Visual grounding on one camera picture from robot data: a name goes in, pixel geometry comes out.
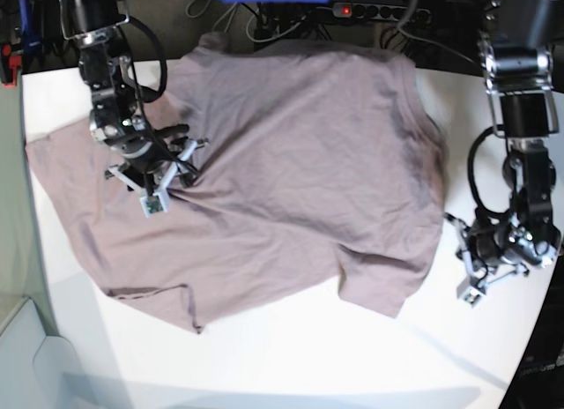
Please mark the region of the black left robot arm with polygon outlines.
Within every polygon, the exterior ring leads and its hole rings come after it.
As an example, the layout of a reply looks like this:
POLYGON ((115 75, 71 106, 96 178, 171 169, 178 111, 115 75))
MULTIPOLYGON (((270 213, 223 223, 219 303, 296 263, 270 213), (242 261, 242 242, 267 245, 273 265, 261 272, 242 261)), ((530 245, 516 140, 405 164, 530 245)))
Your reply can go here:
POLYGON ((545 142, 559 131, 549 43, 562 12, 563 0, 499 0, 480 33, 493 124, 474 141, 467 160, 476 219, 462 229, 459 252, 469 271, 539 267, 558 256, 551 201, 556 170, 545 142), (490 136, 506 146, 502 176, 510 195, 504 212, 486 208, 475 182, 476 153, 490 136))

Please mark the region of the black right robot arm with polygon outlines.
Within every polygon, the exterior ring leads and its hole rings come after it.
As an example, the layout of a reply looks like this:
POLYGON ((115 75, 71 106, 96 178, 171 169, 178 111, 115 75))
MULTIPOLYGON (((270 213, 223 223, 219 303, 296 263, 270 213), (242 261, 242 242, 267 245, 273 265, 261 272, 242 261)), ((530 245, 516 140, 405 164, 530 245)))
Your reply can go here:
POLYGON ((128 0, 58 0, 64 39, 79 51, 78 69, 91 93, 90 133, 117 152, 123 162, 107 170, 129 190, 148 196, 167 188, 174 178, 184 187, 198 177, 191 154, 202 142, 189 138, 189 126, 177 123, 160 130, 152 127, 145 105, 158 100, 167 88, 167 62, 159 39, 130 15, 128 0), (131 24, 145 34, 158 53, 157 89, 141 86, 123 26, 131 24))

